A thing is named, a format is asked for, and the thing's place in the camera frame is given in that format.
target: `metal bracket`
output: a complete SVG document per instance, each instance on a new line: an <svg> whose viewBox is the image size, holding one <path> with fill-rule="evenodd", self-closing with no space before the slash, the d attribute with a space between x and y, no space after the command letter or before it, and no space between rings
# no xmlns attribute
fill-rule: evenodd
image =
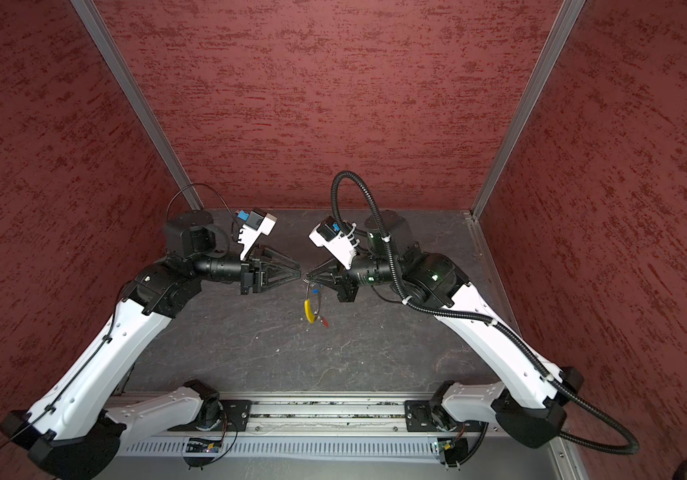
<svg viewBox="0 0 687 480"><path fill-rule="evenodd" d="M248 420L250 420L250 408L253 402L250 400L221 400L221 404L226 412L226 418L230 426L227 428L228 432L233 432L234 427L237 432L244 432L248 427ZM169 432L196 432L195 423L187 423L186 425L179 425L169 428Z"/></svg>
<svg viewBox="0 0 687 480"><path fill-rule="evenodd" d="M482 423L469 420L464 422L463 425L459 423L450 432L443 432L432 422L431 407L428 400L407 400L405 402L405 424L407 425L408 432L458 433L464 426L467 432L481 432L483 429Z"/></svg>

